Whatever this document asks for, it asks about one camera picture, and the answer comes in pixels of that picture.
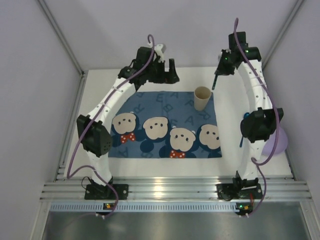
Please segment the green handled fork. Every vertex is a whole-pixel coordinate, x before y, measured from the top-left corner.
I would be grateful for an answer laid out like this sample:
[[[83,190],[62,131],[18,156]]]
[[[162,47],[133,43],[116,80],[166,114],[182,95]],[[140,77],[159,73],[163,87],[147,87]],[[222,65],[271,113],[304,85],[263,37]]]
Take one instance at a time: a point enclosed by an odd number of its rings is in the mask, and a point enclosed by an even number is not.
[[[215,88],[216,88],[217,80],[218,80],[218,75],[215,74],[215,76],[214,76],[214,81],[213,81],[212,88],[211,88],[213,91],[214,91]]]

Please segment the beige paper cup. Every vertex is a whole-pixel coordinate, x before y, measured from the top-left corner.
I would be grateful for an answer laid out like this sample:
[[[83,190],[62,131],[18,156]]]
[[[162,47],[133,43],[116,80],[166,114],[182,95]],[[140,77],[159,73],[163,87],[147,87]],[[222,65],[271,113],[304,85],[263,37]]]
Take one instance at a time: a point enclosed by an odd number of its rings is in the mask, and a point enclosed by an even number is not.
[[[209,102],[212,93],[209,88],[199,86],[194,91],[194,108],[197,111],[203,111]]]

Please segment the blue cartoon mouse placemat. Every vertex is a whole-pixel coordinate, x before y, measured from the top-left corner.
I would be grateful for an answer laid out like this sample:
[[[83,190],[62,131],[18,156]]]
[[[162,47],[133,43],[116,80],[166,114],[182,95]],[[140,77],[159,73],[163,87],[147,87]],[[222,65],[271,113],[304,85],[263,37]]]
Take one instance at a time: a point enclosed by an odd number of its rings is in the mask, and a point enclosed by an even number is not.
[[[192,91],[137,92],[112,120],[111,158],[222,157],[214,98],[202,111]]]

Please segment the blue metal spoon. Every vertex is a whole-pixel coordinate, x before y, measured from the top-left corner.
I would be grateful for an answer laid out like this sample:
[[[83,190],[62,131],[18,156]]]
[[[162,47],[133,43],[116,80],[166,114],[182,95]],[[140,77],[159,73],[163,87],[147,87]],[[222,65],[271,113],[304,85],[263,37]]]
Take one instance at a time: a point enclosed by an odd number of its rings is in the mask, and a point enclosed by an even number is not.
[[[247,138],[247,134],[246,134],[246,118],[250,115],[249,112],[246,112],[244,115],[243,115],[243,119],[242,121],[240,122],[240,132],[241,132],[241,140],[240,140],[240,143],[239,143],[239,147],[242,148],[243,147],[243,143],[244,143],[244,138]]]

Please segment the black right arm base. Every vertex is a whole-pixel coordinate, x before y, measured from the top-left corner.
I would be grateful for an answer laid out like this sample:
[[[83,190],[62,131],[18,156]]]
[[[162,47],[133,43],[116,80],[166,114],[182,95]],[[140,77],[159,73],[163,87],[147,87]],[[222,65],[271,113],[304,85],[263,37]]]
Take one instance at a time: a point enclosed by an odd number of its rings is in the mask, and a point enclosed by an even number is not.
[[[263,196],[259,179],[257,177],[253,179],[241,178],[238,171],[232,178],[232,183],[217,184],[216,190],[218,199],[224,201],[249,200],[251,197],[261,199]]]

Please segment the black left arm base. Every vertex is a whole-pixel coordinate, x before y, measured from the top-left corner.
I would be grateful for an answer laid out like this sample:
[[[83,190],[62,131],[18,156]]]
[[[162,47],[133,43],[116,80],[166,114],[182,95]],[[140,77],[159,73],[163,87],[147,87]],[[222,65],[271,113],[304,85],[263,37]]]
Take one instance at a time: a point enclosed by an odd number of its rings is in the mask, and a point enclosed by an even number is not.
[[[116,200],[116,194],[107,185],[101,185],[93,181],[91,178],[86,177],[89,180],[89,184],[85,187],[85,200]],[[113,179],[109,182],[118,195],[119,200],[126,200],[129,194],[128,184],[114,184]]]

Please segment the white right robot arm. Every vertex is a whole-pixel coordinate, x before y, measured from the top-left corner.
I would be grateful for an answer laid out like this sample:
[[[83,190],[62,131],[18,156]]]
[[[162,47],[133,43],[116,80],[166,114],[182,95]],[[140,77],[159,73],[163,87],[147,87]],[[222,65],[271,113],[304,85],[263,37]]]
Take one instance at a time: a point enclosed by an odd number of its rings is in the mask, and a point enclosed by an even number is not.
[[[215,77],[239,73],[248,99],[249,109],[240,116],[244,148],[236,177],[253,181],[258,176],[257,163],[263,148],[272,134],[279,132],[284,116],[282,108],[274,108],[263,76],[261,54],[257,47],[250,47],[244,31],[228,36],[228,48],[220,52]]]

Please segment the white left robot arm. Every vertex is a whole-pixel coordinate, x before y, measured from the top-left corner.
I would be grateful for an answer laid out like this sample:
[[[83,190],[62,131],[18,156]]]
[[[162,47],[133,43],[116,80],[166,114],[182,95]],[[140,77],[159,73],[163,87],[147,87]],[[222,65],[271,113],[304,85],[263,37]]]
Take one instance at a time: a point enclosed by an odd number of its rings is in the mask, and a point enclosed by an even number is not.
[[[116,140],[111,136],[112,120],[122,105],[145,83],[175,84],[179,77],[174,59],[170,58],[169,69],[165,70],[162,43],[154,47],[140,47],[136,58],[129,66],[122,68],[106,96],[87,115],[79,115],[76,120],[78,142],[86,152],[92,169],[92,180],[103,187],[111,184],[108,152]]]

